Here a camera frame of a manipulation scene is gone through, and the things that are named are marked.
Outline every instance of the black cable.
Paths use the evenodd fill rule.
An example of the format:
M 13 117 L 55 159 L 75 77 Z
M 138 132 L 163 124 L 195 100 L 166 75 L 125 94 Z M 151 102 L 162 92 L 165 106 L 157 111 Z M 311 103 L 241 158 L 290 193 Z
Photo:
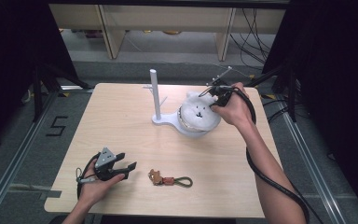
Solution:
M 251 112 L 252 122 L 254 124 L 256 124 L 255 108 L 253 107 L 252 102 L 240 89 L 234 88 L 234 92 L 236 92 L 240 96 L 240 98 L 248 105 L 249 111 Z M 304 217 L 305 217 L 307 223 L 309 223 L 310 222 L 310 213 L 309 213 L 307 205 L 304 203 L 303 199 L 301 199 L 300 197 L 295 195 L 292 191 L 285 188 L 284 186 L 271 180 L 270 178 L 265 176 L 260 170 L 258 170 L 258 168 L 255 166 L 255 164 L 252 161 L 252 157 L 249 154 L 248 148 L 246 148 L 246 158 L 249 163 L 249 166 L 252 168 L 252 170 L 255 172 L 255 174 L 257 176 L 259 176 L 262 180 L 264 180 L 267 184 L 271 185 L 273 188 L 279 190 L 283 194 L 290 197 L 292 200 L 294 200 L 301 207 L 301 209 L 303 210 L 303 213 L 304 213 Z
M 237 47 L 241 50 L 241 51 L 244 51 L 245 53 L 247 53 L 249 56 L 251 56 L 252 58 L 258 60 L 260 63 L 264 63 L 264 61 L 262 59 L 260 59 L 259 57 L 257 57 L 256 55 L 254 55 L 251 51 L 245 49 L 243 46 L 244 46 L 244 43 L 242 45 L 240 45 L 237 40 L 234 38 L 234 36 L 232 34 L 230 34 L 231 36 L 231 39 L 234 41 L 234 43 L 237 45 Z
M 243 51 L 241 50 L 240 57 L 241 57 L 241 61 L 242 61 L 243 64 L 245 64 L 247 67 L 250 67 L 250 68 L 254 68 L 254 69 L 257 69 L 257 70 L 260 70 L 260 71 L 263 70 L 262 68 L 253 67 L 253 66 L 247 64 L 242 58 L 242 53 L 243 53 Z
M 249 27 L 250 30 L 253 29 L 254 24 L 255 24 L 255 21 L 252 23 L 252 26 Z M 253 48 L 253 49 L 258 49 L 258 50 L 260 50 L 259 48 L 257 48 L 257 47 L 255 47 L 255 46 L 251 45 L 251 44 L 248 42 L 248 38 L 249 38 L 250 35 L 251 35 L 251 32 L 248 33 L 248 35 L 246 36 L 246 38 L 243 38 L 242 34 L 240 34 L 240 37 L 242 38 L 243 42 L 245 42 L 249 47 L 251 47 L 251 48 Z
M 92 176 L 94 176 L 94 175 L 85 176 L 84 179 L 90 178 L 90 177 L 92 177 Z
M 310 203 L 308 203 L 308 201 L 304 198 L 304 196 L 300 193 L 300 191 L 297 189 L 296 185 L 294 185 L 292 183 L 292 181 L 290 181 L 290 183 L 293 186 L 293 189 L 295 189 L 295 191 L 297 192 L 298 196 L 302 199 L 302 201 L 307 205 L 307 207 L 310 209 L 310 211 L 312 212 L 313 215 L 316 216 L 316 218 L 319 220 L 320 223 L 324 223 L 322 221 L 322 219 L 318 216 L 318 214 L 316 213 L 316 211 L 312 208 L 312 206 L 310 206 Z
M 267 118 L 268 123 L 271 123 L 271 122 L 272 122 L 273 120 L 275 120 L 277 117 L 279 117 L 279 116 L 282 115 L 283 113 L 287 112 L 288 109 L 289 109 L 289 107 L 286 106 L 286 107 L 280 109 L 279 111 L 275 112 L 275 114 L 269 116 L 269 117 Z
M 249 26 L 249 34 L 252 34 L 253 35 L 253 37 L 255 38 L 255 41 L 256 41 L 256 43 L 258 44 L 258 49 L 260 50 L 260 52 L 261 52 L 261 54 L 263 55 L 263 58 L 264 58 L 264 60 L 266 60 L 267 59 L 267 55 L 265 54 L 265 51 L 264 51 L 264 49 L 263 49 L 263 47 L 261 46 L 261 44 L 262 45 L 264 45 L 264 46 L 266 46 L 267 47 L 267 45 L 266 44 L 264 44 L 264 42 L 260 39 L 260 37 L 258 36 L 258 31 L 257 31 L 257 22 L 256 22 L 256 15 L 257 15 L 257 13 L 256 13 L 256 9 L 254 8 L 254 20 L 253 20 L 253 24 L 251 25 L 251 23 L 249 22 L 249 20 L 248 20 L 248 18 L 247 18 L 247 16 L 246 16 L 246 13 L 245 13 L 245 10 L 244 9 L 242 9 L 242 13 L 243 13 L 243 17 L 246 19 L 246 22 L 248 23 L 248 26 Z
M 278 103 L 278 102 L 287 102 L 287 100 L 273 100 L 273 101 L 269 101 L 263 104 L 264 105 L 270 105 L 272 103 Z
M 83 173 L 80 174 L 80 176 L 77 176 L 77 180 L 81 180 L 84 179 L 84 176 L 86 174 L 86 172 L 89 169 L 90 164 L 92 163 L 93 160 L 98 159 L 98 157 L 100 156 L 101 152 L 98 152 L 95 156 L 93 156 L 89 162 L 87 163 L 86 167 L 83 170 Z M 81 188 L 83 187 L 83 184 L 81 184 L 79 181 L 77 181 L 77 198 L 79 199 L 80 197 L 80 192 L 81 192 Z

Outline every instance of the wire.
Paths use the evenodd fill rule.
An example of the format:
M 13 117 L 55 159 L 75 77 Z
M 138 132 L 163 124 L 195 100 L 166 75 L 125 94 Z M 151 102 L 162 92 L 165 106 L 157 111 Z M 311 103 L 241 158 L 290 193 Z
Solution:
M 98 157 L 100 156 L 101 152 L 98 152 L 96 155 L 94 155 L 90 160 L 89 162 L 87 163 L 86 167 L 84 168 L 84 172 L 81 171 L 80 168 L 77 168 L 76 169 L 76 179 L 84 179 L 84 176 L 86 174 L 86 172 L 88 171 L 89 169 L 89 166 L 90 164 L 92 163 L 93 160 L 96 160 L 98 159 Z M 81 189 L 83 187 L 83 184 L 81 184 L 80 182 L 77 182 L 77 198 L 80 197 L 80 192 L 81 192 Z
M 249 111 L 251 112 L 251 116 L 252 116 L 252 122 L 254 124 L 256 124 L 256 118 L 255 118 L 255 108 L 252 105 L 252 102 L 249 100 L 249 98 L 238 88 L 234 88 L 233 92 L 236 92 L 240 98 L 247 104 Z M 278 184 L 277 182 L 273 181 L 272 179 L 270 179 L 269 177 L 267 177 L 266 175 L 264 175 L 253 163 L 252 161 L 252 157 L 249 154 L 249 150 L 246 148 L 246 158 L 247 161 L 249 163 L 249 166 L 252 168 L 252 170 L 255 172 L 255 174 L 257 176 L 259 176 L 263 181 L 265 181 L 267 184 L 269 184 L 270 186 L 272 186 L 273 188 L 279 190 L 280 192 L 282 192 L 283 194 L 285 194 L 286 196 L 290 197 L 293 201 L 295 201 L 302 209 L 303 213 L 304 213 L 304 217 L 307 221 L 307 223 L 310 222 L 310 213 L 307 209 L 307 205 L 303 202 L 303 199 L 298 197 L 297 195 L 295 195 L 292 191 L 290 191 L 289 189 L 285 188 L 284 186 Z
M 277 111 L 275 114 L 271 115 L 270 117 L 267 118 L 268 123 L 271 123 L 273 120 L 275 120 L 277 117 L 279 117 L 280 115 L 282 115 L 283 113 L 287 112 L 289 109 L 288 106 L 280 109 L 279 111 Z
M 255 38 L 255 41 L 258 44 L 258 48 L 250 45 L 249 43 L 248 43 L 248 45 L 252 46 L 255 49 L 259 49 L 261 54 L 263 55 L 264 60 L 266 60 L 267 59 L 266 51 L 263 49 L 263 47 L 261 45 L 264 45 L 267 49 L 269 49 L 269 47 L 266 44 L 264 44 L 264 42 L 258 36 L 257 21 L 256 21 L 257 9 L 254 8 L 253 12 L 254 12 L 254 20 L 253 20 L 252 25 L 251 25 L 251 23 L 249 22 L 249 20 L 248 20 L 248 18 L 246 16 L 245 10 L 242 9 L 243 17 L 246 19 L 246 22 L 248 23 L 249 31 L 250 31 L 248 36 L 246 37 L 245 42 L 247 43 L 247 39 L 248 39 L 249 35 L 252 34 L 253 37 Z
M 264 105 L 270 105 L 270 104 L 272 104 L 272 103 L 278 103 L 278 102 L 287 102 L 287 100 L 273 100 L 273 101 L 264 103 L 263 106 L 264 106 Z
M 230 36 L 231 36 L 231 39 L 234 41 L 234 43 L 237 45 L 237 47 L 238 47 L 241 51 L 247 53 L 249 56 L 251 56 L 252 58 L 256 59 L 256 60 L 259 61 L 260 63 L 264 63 L 264 60 L 263 60 L 263 59 L 260 59 L 259 57 L 257 57 L 256 55 L 254 55 L 251 51 L 249 51 L 248 49 L 246 49 L 246 48 L 243 47 L 243 46 L 246 44 L 246 42 L 244 42 L 244 43 L 241 45 L 241 44 L 239 44 L 239 43 L 237 42 L 237 40 L 234 38 L 234 36 L 233 36 L 232 34 L 230 34 Z
M 90 178 L 90 177 L 92 177 L 92 176 L 97 176 L 97 175 L 96 175 L 96 174 L 94 174 L 94 175 L 88 175 L 88 176 L 85 176 L 84 179 Z
M 292 183 L 292 181 L 290 181 L 290 183 L 293 186 L 293 189 L 295 189 L 295 191 L 297 192 L 298 196 L 302 199 L 302 201 L 307 205 L 307 207 L 310 209 L 310 211 L 312 212 L 313 215 L 316 216 L 316 218 L 319 220 L 320 223 L 324 223 L 322 221 L 322 219 L 318 216 L 318 214 L 316 213 L 316 211 L 312 208 L 312 206 L 310 206 L 310 203 L 304 198 L 304 196 L 300 193 L 300 191 L 297 189 L 297 187 Z

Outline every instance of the keychain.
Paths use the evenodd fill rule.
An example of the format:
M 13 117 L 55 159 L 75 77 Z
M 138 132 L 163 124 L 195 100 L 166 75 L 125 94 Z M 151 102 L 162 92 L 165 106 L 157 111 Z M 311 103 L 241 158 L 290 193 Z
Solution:
M 179 185 L 185 188 L 190 188 L 193 186 L 193 180 L 190 177 L 183 176 L 179 178 L 173 178 L 173 177 L 162 177 L 159 175 L 159 171 L 154 171 L 154 169 L 151 169 L 149 172 L 149 178 L 156 186 L 166 185 L 166 186 L 172 186 L 172 185 Z M 182 183 L 182 180 L 188 180 L 189 184 Z

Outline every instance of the wooden table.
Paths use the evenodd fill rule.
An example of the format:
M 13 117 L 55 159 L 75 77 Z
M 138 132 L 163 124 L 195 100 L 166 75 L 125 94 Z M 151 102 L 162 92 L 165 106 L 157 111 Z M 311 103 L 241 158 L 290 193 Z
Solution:
M 263 217 L 255 175 L 245 156 L 245 143 L 238 131 L 223 120 L 200 138 L 189 138 L 172 126 L 153 124 L 153 95 L 140 84 L 98 84 L 89 100 L 68 148 L 52 190 L 60 198 L 48 198 L 48 212 L 71 212 L 76 198 L 76 168 L 84 166 L 103 147 L 118 154 L 123 168 L 137 161 L 129 179 L 115 185 L 91 213 L 173 217 Z M 202 86 L 158 85 L 159 98 L 167 97 L 161 113 L 179 108 L 188 91 Z M 255 106 L 257 127 L 279 161 L 266 115 L 256 89 L 246 89 Z M 151 169 L 162 176 L 190 176 L 190 189 L 153 186 Z

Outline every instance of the person's right hand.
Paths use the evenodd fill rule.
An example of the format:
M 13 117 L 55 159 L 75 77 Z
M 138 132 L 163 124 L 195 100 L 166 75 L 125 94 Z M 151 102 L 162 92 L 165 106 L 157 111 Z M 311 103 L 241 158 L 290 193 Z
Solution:
M 248 94 L 246 94 L 245 90 L 243 89 L 242 83 L 235 83 L 232 85 L 232 87 L 237 87 L 238 89 L 242 90 L 246 96 L 248 96 Z M 211 106 L 211 109 L 213 112 L 218 113 L 228 124 L 234 126 L 244 122 L 252 122 L 252 116 L 249 111 L 249 107 L 235 92 L 231 94 L 231 97 L 226 106 L 222 107 L 213 105 Z

